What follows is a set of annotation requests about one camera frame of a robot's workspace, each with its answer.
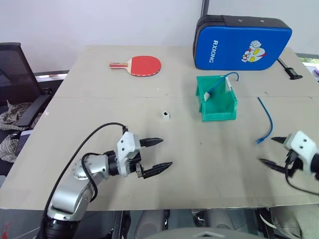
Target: green plastic bin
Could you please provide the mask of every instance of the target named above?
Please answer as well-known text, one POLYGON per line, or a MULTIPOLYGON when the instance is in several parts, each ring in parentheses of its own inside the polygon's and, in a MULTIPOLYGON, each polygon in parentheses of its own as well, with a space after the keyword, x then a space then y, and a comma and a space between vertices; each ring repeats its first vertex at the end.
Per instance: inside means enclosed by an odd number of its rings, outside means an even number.
POLYGON ((232 87, 231 91, 226 92, 225 76, 197 76, 196 95, 199 100, 199 112, 202 114, 203 121, 236 119, 237 99, 232 87), (224 81, 216 86, 209 99, 205 102, 205 92, 215 86, 221 77, 224 77, 224 81))

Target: blue case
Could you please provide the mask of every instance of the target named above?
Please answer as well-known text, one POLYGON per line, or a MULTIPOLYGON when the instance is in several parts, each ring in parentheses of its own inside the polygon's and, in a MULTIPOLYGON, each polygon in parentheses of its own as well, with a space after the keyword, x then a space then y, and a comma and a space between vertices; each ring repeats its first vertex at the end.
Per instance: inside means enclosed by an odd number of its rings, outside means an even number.
POLYGON ((275 18, 206 15, 197 23, 193 56, 201 70, 264 70, 280 56, 292 30, 275 18))

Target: plaid cloth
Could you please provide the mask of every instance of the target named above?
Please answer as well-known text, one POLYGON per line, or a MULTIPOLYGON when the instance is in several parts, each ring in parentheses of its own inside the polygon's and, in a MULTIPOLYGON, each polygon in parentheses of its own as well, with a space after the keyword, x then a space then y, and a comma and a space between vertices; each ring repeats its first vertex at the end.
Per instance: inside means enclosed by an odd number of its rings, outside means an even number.
MULTIPOLYGON (((22 103, 17 105, 11 105, 9 102, 8 104, 8 111, 4 112, 0 115, 0 129, 1 130, 17 130, 17 131, 24 131, 28 128, 21 128, 16 125, 15 123, 21 118, 24 112, 29 108, 31 103, 22 103)), ((40 119, 41 114, 33 121, 31 128, 34 128, 38 120, 40 119)), ((12 137, 13 135, 8 135, 1 143, 0 143, 0 158, 4 161, 8 161, 10 163, 14 163, 16 160, 16 147, 18 146, 18 139, 12 137)))

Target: cartoon sticker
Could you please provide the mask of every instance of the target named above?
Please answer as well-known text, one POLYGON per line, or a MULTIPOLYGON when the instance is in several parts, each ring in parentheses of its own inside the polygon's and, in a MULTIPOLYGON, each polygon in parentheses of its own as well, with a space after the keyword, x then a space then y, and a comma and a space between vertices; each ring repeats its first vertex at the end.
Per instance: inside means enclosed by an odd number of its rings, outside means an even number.
POLYGON ((266 51, 264 48, 261 48, 261 43, 255 40, 250 43, 249 49, 245 51, 241 60, 243 62, 256 62, 263 56, 266 56, 266 51))

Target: white wall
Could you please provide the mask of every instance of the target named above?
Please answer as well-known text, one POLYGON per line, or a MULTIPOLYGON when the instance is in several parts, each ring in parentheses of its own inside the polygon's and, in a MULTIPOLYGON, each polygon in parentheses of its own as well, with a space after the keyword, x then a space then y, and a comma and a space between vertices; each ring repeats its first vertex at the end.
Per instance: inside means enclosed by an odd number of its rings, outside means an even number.
MULTIPOLYGON (((209 14, 280 18, 289 46, 318 54, 318 9, 319 0, 211 0, 209 14)), ((66 70, 85 45, 191 45, 200 10, 201 0, 0 0, 0 42, 21 42, 34 72, 66 70)))

